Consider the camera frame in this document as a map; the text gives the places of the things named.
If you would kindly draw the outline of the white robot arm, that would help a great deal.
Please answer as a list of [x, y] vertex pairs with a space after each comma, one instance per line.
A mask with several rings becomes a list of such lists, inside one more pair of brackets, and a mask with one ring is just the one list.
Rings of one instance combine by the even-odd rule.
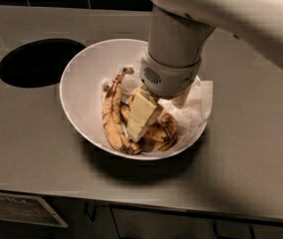
[[151, 24], [140, 70], [145, 90], [133, 101], [130, 139], [140, 140], [158, 117], [158, 100], [178, 97], [194, 82], [204, 43], [216, 28], [283, 70], [283, 0], [150, 1]]

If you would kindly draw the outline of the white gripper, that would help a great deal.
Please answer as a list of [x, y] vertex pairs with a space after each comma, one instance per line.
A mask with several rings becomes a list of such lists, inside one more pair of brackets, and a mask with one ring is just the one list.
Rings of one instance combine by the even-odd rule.
[[[194, 53], [191, 64], [173, 66], [157, 61], [146, 49], [141, 55], [141, 81], [152, 95], [160, 99], [172, 99], [171, 103], [181, 109], [200, 67], [201, 51], [199, 48]], [[163, 106], [146, 91], [139, 90], [134, 95], [130, 110], [127, 133], [132, 141], [138, 142], [162, 113]]]

